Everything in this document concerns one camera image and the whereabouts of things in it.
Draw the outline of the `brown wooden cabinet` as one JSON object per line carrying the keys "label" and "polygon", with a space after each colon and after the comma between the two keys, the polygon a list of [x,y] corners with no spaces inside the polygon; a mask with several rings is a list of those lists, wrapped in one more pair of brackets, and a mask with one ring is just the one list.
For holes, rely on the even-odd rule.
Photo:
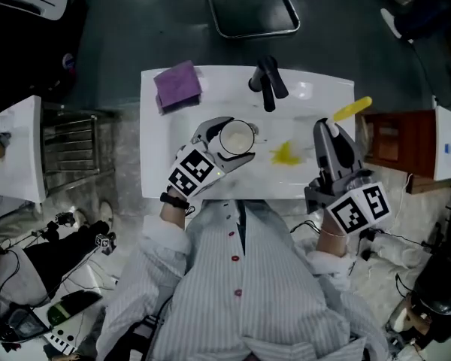
{"label": "brown wooden cabinet", "polygon": [[405,172],[411,195],[451,187],[451,178],[434,178],[439,157],[435,111],[367,114],[364,119],[367,163]]}

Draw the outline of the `purple cloth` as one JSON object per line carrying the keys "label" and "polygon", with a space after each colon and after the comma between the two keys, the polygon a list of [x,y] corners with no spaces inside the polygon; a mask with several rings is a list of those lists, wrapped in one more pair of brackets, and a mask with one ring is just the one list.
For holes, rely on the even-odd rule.
{"label": "purple cloth", "polygon": [[200,104],[202,88],[192,61],[182,62],[153,78],[161,115]]}

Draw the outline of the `white plastic sheet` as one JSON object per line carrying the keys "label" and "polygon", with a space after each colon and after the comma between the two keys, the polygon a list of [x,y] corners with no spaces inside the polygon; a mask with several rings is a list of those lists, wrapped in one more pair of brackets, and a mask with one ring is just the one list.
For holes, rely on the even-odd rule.
{"label": "white plastic sheet", "polygon": [[375,255],[393,265],[408,269],[422,268],[431,258],[431,254],[421,245],[380,232],[372,239],[364,238],[359,252],[364,260]]}

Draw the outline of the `black faucet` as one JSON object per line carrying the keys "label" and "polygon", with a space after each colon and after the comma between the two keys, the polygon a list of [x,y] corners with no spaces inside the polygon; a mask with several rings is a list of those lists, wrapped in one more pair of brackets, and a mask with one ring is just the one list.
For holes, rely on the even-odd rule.
{"label": "black faucet", "polygon": [[284,99],[289,95],[280,76],[277,60],[270,55],[258,60],[248,87],[255,93],[262,93],[264,109],[268,113],[275,111],[275,99]]}

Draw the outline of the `person's left forearm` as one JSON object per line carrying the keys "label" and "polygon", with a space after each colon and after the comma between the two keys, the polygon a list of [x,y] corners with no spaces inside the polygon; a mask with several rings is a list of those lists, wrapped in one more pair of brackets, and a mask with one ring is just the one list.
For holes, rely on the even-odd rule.
{"label": "person's left forearm", "polygon": [[[184,198],[178,191],[175,190],[175,188],[170,188],[168,191],[168,195],[172,198],[178,198],[181,201],[186,201],[186,198]],[[162,210],[160,212],[160,217],[169,223],[173,223],[174,225],[178,226],[180,229],[185,229],[185,213],[186,211],[182,208],[176,208],[173,205],[170,205],[168,203],[162,204]]]}

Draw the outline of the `person's right forearm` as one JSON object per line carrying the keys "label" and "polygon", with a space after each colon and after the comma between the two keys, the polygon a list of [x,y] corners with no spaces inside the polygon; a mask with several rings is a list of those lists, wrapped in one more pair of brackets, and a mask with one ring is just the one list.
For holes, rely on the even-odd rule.
{"label": "person's right forearm", "polygon": [[330,213],[324,210],[316,250],[343,257],[347,253],[347,242],[347,234],[341,231]]}

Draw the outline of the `person's striped shirt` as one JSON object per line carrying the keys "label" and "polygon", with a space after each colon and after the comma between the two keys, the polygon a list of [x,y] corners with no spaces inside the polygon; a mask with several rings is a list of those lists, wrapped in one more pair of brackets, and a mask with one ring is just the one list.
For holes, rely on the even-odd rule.
{"label": "person's striped shirt", "polygon": [[263,201],[205,202],[182,230],[144,218],[98,361],[387,361],[353,258],[300,244]]}

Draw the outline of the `black device with green stripe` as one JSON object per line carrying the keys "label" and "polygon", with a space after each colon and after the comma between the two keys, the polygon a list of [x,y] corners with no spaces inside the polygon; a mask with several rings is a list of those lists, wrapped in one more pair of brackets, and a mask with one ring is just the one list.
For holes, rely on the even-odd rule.
{"label": "black device with green stripe", "polygon": [[89,306],[102,299],[102,296],[90,290],[78,290],[63,296],[57,303],[47,311],[47,319],[51,326],[58,326]]}

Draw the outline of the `black mesh office chair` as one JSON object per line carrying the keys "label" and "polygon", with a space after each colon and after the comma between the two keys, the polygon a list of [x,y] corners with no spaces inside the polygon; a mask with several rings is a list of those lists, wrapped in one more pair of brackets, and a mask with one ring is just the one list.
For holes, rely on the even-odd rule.
{"label": "black mesh office chair", "polygon": [[301,26],[291,0],[207,0],[219,35],[227,39],[291,35]]}

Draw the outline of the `black cabinet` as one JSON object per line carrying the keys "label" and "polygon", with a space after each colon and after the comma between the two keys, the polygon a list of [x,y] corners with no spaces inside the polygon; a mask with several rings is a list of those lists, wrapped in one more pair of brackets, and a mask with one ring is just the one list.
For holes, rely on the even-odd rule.
{"label": "black cabinet", "polygon": [[57,102],[74,85],[88,6],[68,0],[57,21],[0,5],[0,112],[37,95]]}

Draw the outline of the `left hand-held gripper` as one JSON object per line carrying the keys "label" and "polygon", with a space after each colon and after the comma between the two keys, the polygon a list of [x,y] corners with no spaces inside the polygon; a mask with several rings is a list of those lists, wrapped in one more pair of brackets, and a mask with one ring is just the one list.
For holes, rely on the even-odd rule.
{"label": "left hand-held gripper", "polygon": [[216,117],[201,123],[190,142],[177,153],[168,175],[168,183],[185,198],[206,190],[242,165],[252,161],[255,153],[242,153],[225,157],[216,153],[216,164],[208,153],[207,145],[234,117]]}

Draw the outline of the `yellow brush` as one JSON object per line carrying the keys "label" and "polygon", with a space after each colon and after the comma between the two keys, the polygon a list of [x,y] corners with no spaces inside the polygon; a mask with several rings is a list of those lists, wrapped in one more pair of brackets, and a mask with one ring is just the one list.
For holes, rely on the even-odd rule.
{"label": "yellow brush", "polygon": [[[363,111],[372,104],[372,98],[365,96],[343,108],[336,111],[332,117],[326,119],[326,124],[336,129],[336,124],[342,120],[356,115]],[[307,158],[307,150],[314,147],[303,147],[299,142],[299,138],[293,138],[291,140],[282,143],[276,150],[271,150],[272,154],[271,162],[273,164],[281,165],[299,165]]]}

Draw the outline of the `metal barred sink stand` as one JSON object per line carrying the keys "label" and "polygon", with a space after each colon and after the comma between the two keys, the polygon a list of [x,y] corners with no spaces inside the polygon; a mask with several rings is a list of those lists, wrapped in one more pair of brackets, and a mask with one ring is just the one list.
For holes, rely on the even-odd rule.
{"label": "metal barred sink stand", "polygon": [[48,196],[114,173],[110,111],[45,103],[41,109],[41,162]]}

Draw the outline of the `white sink with white faucet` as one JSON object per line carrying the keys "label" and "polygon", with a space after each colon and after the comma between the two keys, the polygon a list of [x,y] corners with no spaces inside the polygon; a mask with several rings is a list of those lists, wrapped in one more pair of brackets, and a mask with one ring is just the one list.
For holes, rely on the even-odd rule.
{"label": "white sink with white faucet", "polygon": [[0,196],[42,203],[41,98],[30,96],[0,113],[0,132],[11,133],[0,159]]}

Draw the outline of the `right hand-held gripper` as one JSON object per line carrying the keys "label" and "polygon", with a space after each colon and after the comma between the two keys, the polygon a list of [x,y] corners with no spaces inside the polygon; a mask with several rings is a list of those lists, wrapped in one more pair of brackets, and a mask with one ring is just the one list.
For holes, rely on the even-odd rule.
{"label": "right hand-held gripper", "polygon": [[[323,171],[304,188],[307,212],[326,210],[344,234],[361,232],[389,217],[391,207],[384,186],[373,171],[363,168],[359,149],[349,134],[329,118],[322,118],[313,128],[313,139]],[[348,175],[340,178],[339,174]]]}

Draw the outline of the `white board with black marks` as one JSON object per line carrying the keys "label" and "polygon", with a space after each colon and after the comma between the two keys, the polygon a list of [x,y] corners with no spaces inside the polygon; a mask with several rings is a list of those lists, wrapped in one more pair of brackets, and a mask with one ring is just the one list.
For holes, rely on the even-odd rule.
{"label": "white board with black marks", "polygon": [[46,341],[51,344],[58,352],[70,355],[77,349],[77,342],[73,335],[67,334],[64,330],[58,329],[44,334]]}

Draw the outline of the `black wristband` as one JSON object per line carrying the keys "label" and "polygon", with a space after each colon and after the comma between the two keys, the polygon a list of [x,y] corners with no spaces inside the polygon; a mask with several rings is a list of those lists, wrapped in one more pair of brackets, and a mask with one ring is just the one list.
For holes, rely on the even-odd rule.
{"label": "black wristband", "polygon": [[168,193],[162,193],[159,200],[162,203],[173,206],[174,208],[179,208],[185,211],[189,209],[189,203],[186,200],[180,199],[176,196],[171,196]]}

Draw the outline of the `white mug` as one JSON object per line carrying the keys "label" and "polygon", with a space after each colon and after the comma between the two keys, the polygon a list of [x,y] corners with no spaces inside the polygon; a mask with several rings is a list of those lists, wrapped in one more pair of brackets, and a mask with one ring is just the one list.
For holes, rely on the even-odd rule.
{"label": "white mug", "polygon": [[222,148],[232,155],[248,153],[255,143],[255,129],[243,120],[232,120],[219,134]]}

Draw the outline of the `white sink basin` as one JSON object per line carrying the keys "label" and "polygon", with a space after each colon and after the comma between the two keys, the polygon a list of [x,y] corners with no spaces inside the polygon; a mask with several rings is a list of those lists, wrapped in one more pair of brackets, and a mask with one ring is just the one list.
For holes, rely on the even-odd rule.
{"label": "white sink basin", "polygon": [[313,149],[315,120],[332,116],[354,102],[354,83],[339,77],[280,69],[289,91],[268,113],[261,93],[247,83],[254,67],[201,65],[196,73],[202,88],[198,105],[160,114],[154,77],[162,70],[141,73],[140,158],[141,189],[157,198],[168,182],[177,151],[198,126],[209,119],[230,116],[257,127],[253,161],[227,174],[199,194],[201,199],[303,199],[304,188],[319,175]]}

